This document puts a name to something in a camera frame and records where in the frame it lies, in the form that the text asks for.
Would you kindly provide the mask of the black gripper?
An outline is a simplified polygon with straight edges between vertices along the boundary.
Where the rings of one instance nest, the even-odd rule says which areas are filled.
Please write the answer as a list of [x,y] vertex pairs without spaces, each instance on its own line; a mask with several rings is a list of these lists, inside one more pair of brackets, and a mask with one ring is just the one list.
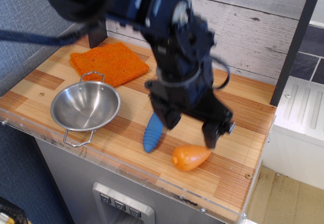
[[172,130],[181,114],[204,122],[202,131],[206,147],[214,149],[218,139],[231,133],[235,123],[233,113],[219,101],[211,88],[167,87],[157,80],[148,80],[151,104],[162,124]]

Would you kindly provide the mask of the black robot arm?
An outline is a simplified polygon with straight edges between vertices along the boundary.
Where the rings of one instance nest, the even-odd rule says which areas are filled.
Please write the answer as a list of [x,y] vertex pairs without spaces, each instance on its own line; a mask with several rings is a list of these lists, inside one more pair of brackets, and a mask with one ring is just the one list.
[[182,114],[202,121],[206,146],[231,132],[233,114],[214,95],[210,54],[214,33],[194,14],[189,0],[49,0],[66,20],[104,18],[141,33],[155,56],[156,80],[145,83],[154,112],[168,128]]

